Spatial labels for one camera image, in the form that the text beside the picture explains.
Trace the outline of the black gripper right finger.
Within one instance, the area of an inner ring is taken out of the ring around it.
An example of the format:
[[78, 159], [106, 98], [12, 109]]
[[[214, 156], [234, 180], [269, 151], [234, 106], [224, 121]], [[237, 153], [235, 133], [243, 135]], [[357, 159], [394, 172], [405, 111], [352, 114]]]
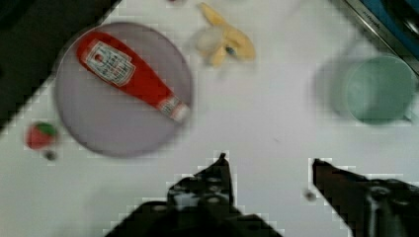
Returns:
[[369, 179], [316, 159], [312, 182], [353, 237], [418, 237], [418, 188], [396, 179]]

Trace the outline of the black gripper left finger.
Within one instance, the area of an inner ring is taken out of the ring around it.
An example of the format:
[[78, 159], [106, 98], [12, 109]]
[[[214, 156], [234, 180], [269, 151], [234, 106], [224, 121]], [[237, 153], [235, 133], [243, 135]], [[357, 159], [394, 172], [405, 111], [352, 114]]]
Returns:
[[170, 187], [165, 201], [141, 204], [105, 237], [283, 237], [234, 206], [225, 155]]

